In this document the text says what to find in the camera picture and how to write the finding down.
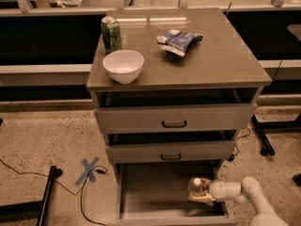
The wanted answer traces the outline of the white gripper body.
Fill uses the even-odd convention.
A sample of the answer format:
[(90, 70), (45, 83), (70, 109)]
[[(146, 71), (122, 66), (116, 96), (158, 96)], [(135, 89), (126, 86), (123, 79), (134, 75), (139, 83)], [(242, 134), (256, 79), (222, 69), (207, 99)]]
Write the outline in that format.
[(232, 200), (235, 196), (235, 183), (214, 180), (209, 185), (209, 193), (217, 202)]

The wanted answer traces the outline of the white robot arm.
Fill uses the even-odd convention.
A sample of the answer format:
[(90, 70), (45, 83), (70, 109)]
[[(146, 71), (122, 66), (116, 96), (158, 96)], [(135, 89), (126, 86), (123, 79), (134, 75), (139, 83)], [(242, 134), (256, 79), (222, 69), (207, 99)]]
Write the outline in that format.
[(249, 226), (289, 226), (266, 200), (261, 184), (253, 177), (240, 182), (226, 182), (195, 177), (188, 183), (188, 200), (191, 202), (233, 201), (237, 204), (250, 202), (256, 212)]

